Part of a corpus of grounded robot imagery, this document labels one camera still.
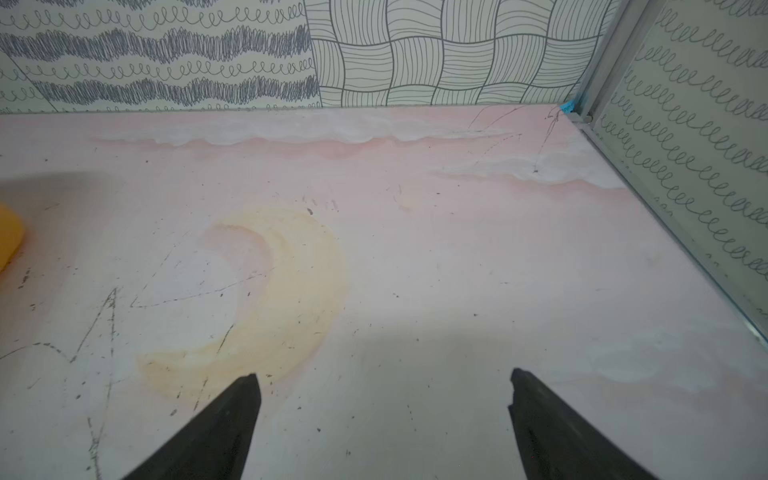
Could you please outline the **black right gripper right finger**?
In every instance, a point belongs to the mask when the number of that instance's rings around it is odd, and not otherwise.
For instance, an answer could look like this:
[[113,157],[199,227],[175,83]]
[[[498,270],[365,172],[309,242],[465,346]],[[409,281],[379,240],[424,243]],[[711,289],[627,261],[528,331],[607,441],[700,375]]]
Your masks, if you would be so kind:
[[533,373],[515,368],[508,406],[529,479],[652,479]]

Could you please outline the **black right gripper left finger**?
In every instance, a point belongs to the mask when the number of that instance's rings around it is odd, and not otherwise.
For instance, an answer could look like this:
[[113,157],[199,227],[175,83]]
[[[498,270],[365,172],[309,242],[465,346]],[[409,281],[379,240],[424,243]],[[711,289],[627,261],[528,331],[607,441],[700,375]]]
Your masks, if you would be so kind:
[[237,378],[126,477],[240,479],[260,406],[257,376]]

